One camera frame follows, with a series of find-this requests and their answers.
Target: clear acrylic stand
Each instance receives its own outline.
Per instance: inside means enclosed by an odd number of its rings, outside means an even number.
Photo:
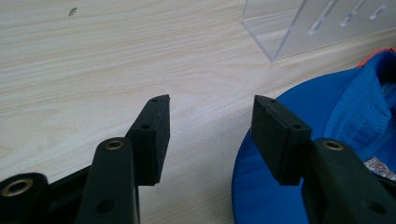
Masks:
[[[247,0],[243,24],[271,60],[396,28],[396,0]]]

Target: blue fabric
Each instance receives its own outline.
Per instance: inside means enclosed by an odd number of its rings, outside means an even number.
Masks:
[[[347,142],[361,159],[377,156],[396,169],[396,54],[374,56],[363,68],[314,78],[278,97],[312,129],[312,139]],[[307,223],[301,187],[280,187],[249,132],[233,169],[236,223]]]

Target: fabric tag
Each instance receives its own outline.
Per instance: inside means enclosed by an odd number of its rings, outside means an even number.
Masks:
[[[364,165],[376,175],[381,175],[387,179],[396,181],[396,174],[394,174],[386,164],[380,161],[377,157],[372,157],[367,160]]]

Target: wooden table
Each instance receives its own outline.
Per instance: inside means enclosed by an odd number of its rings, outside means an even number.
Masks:
[[[89,165],[149,98],[170,94],[172,137],[161,183],[140,188],[142,223],[233,223],[253,96],[396,46],[387,32],[271,63],[241,24],[244,4],[1,0],[0,180],[39,172],[53,182]]]

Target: screw hole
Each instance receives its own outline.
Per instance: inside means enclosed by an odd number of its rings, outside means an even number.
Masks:
[[[1,195],[5,197],[12,197],[24,193],[33,186],[33,179],[24,178],[13,181],[1,190]]]
[[[113,210],[116,203],[112,199],[107,199],[96,205],[96,212],[105,214]]]
[[[363,205],[378,214],[386,214],[388,212],[387,209],[382,204],[377,202],[363,201]]]

